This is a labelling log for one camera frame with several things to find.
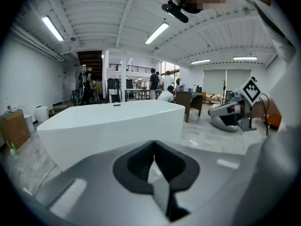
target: black shirt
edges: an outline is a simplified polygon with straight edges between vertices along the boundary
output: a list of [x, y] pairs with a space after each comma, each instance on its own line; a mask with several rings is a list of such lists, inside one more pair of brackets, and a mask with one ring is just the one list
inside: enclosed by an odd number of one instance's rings
[[91, 90], [91, 87], [90, 87], [90, 82], [88, 81], [88, 75], [90, 74], [91, 72], [89, 70], [86, 71], [86, 83], [85, 83], [85, 87], [87, 88], [87, 90]]
[[150, 76], [150, 81], [152, 82], [150, 90], [156, 90], [159, 84], [159, 77], [155, 73], [153, 73]]

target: person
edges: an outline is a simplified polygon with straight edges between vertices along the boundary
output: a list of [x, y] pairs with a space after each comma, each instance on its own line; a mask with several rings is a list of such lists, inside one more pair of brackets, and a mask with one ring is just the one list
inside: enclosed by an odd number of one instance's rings
[[158, 100], [174, 103], [173, 90], [174, 87], [172, 85], [168, 86], [167, 91], [162, 92]]
[[175, 91], [177, 92], [177, 91], [180, 91], [180, 81], [181, 81], [182, 79], [181, 78], [178, 78], [176, 81], [175, 81], [175, 83], [177, 84], [176, 85], [176, 87], [175, 87]]
[[151, 76], [150, 76], [150, 99], [156, 99], [156, 90], [159, 85], [159, 77], [155, 74], [156, 70], [151, 69]]
[[163, 90], [167, 91], [168, 86], [174, 84], [174, 79], [170, 76], [170, 71], [166, 71], [163, 78]]
[[81, 99], [80, 105], [84, 105], [85, 103], [87, 105], [89, 105], [90, 104], [90, 96], [92, 95], [92, 88], [93, 88], [92, 87], [93, 82], [91, 80], [92, 68], [88, 67], [86, 69], [87, 69], [85, 72], [86, 82], [84, 83], [85, 90], [84, 90], [84, 95], [83, 95], [83, 98]]
[[159, 87], [158, 89], [162, 89], [163, 78], [159, 72], [156, 72], [156, 75], [159, 77]]

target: white bathtub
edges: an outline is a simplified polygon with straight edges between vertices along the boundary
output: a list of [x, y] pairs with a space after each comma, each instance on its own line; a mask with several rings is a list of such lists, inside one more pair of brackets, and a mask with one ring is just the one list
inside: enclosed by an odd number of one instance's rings
[[50, 118], [37, 131], [50, 156], [66, 170], [90, 155], [130, 143], [179, 143], [184, 110], [158, 100], [77, 106]]

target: window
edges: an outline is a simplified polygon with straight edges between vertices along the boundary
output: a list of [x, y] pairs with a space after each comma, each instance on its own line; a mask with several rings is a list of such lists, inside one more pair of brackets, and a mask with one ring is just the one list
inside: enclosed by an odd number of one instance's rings
[[160, 73], [165, 73], [165, 61], [161, 62]]
[[166, 71], [174, 71], [174, 64], [166, 62]]
[[170, 62], [162, 61], [160, 66], [160, 73], [161, 75], [164, 75], [166, 71], [170, 71], [171, 74], [174, 73], [175, 70], [179, 70], [180, 67], [177, 65], [174, 65]]

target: cardboard box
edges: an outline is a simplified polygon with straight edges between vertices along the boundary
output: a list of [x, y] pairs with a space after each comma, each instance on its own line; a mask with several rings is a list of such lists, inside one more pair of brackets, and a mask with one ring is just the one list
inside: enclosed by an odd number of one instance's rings
[[11, 146], [11, 142], [13, 142], [17, 149], [30, 138], [23, 111], [18, 110], [9, 115], [1, 116], [0, 133], [5, 143], [7, 141]]

